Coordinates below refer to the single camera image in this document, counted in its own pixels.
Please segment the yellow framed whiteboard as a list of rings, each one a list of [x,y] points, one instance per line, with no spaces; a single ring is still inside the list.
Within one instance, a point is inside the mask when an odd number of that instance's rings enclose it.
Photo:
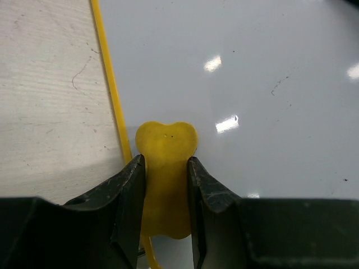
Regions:
[[[91,5],[126,161],[142,124],[186,122],[242,198],[358,201],[357,1]],[[149,268],[195,268],[191,233],[144,239]]]

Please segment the yellow bone-shaped eraser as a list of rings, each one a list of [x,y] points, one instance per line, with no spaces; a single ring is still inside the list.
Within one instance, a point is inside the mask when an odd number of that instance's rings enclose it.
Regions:
[[[142,234],[188,237],[187,162],[199,143],[196,129],[186,122],[146,122],[137,130],[135,142],[146,170]]]

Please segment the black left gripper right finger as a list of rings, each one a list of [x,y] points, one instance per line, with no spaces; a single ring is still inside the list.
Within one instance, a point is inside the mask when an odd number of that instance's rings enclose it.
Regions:
[[[358,201],[242,198],[187,163],[195,268],[357,268]]]

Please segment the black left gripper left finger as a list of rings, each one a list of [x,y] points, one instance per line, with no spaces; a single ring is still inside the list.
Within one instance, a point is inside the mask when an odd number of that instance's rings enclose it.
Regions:
[[[145,160],[63,205],[1,198],[2,268],[136,268]]]

